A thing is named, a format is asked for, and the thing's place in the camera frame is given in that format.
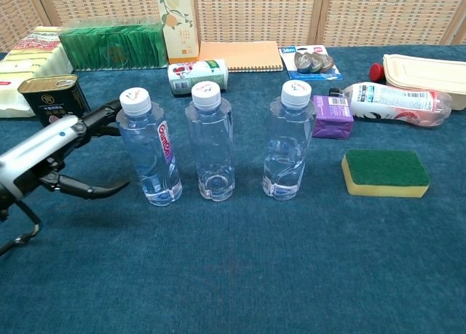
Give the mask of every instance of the tin can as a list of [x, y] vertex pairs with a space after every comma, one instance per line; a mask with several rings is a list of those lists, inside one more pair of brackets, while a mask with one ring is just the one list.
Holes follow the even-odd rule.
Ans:
[[190, 94], [200, 81], [214, 81], [221, 90], [226, 90], [228, 68], [223, 59], [174, 63], [168, 66], [168, 81], [174, 95]]
[[90, 111], [76, 74], [30, 78], [17, 91], [44, 127], [65, 116], [82, 117]]

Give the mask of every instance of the can lid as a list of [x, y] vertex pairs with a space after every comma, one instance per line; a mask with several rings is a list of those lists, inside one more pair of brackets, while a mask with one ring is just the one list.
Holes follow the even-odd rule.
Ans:
[[306, 107], [311, 98], [312, 88], [305, 81], [286, 81], [282, 87], [282, 104], [293, 109]]
[[385, 78], [384, 66], [380, 63], [374, 63], [369, 70], [369, 79], [371, 81], [379, 81]]
[[63, 74], [58, 76], [33, 77], [26, 79], [18, 87], [18, 92], [53, 92], [73, 87], [78, 81], [76, 74]]
[[130, 88], [119, 96], [123, 111], [128, 116], [140, 116], [151, 110], [151, 98], [144, 88]]
[[220, 87], [214, 81], [200, 81], [191, 89], [194, 106], [201, 111], [209, 111], [221, 103]]

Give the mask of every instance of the yellow package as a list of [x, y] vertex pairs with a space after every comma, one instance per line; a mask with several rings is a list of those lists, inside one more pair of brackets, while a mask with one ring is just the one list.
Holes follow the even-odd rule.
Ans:
[[170, 63], [199, 58], [194, 0], [157, 0]]

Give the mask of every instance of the soap packaging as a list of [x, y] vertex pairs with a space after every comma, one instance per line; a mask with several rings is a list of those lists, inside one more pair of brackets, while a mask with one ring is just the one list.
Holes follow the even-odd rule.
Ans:
[[17, 91], [26, 79], [73, 71], [58, 38], [59, 31], [59, 27], [36, 27], [0, 61], [0, 118], [34, 116]]
[[352, 131], [353, 118], [346, 98], [315, 95], [314, 138], [347, 139]]

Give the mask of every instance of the water bottle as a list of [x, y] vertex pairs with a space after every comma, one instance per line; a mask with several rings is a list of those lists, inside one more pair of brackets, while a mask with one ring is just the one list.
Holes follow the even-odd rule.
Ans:
[[185, 112], [199, 190], [206, 199], [224, 201], [234, 189], [232, 107], [212, 81], [195, 84], [191, 93]]
[[366, 119], [397, 119], [420, 127], [436, 127], [451, 113], [451, 96], [434, 90], [402, 90], [363, 82], [344, 90], [332, 88], [330, 94], [344, 96], [353, 116]]
[[169, 205], [180, 198], [182, 186], [164, 111], [143, 88], [125, 90], [119, 99], [116, 122], [144, 194], [153, 205]]
[[305, 81], [287, 81], [270, 104], [269, 142], [264, 161], [264, 192], [279, 201], [295, 197], [312, 137], [314, 108]]

